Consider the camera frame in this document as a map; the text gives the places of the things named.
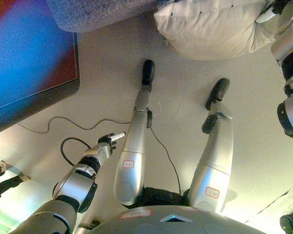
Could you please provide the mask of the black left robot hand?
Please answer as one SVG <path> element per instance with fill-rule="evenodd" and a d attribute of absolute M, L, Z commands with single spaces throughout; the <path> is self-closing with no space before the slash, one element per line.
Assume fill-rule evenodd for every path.
<path fill-rule="evenodd" d="M 123 138 L 126 132 L 120 132 L 118 134 L 110 133 L 104 135 L 97 140 L 97 144 L 84 152 L 84 156 L 95 157 L 103 164 L 110 158 L 113 150 L 116 149 L 116 141 Z"/>

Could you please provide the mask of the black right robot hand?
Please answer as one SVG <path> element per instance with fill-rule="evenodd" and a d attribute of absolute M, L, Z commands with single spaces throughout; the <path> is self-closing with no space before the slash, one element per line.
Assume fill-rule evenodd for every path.
<path fill-rule="evenodd" d="M 290 2 L 289 0 L 273 0 L 271 3 L 266 5 L 260 15 L 256 18 L 256 23 L 264 23 L 271 20 L 274 16 L 280 15 L 286 6 Z"/>

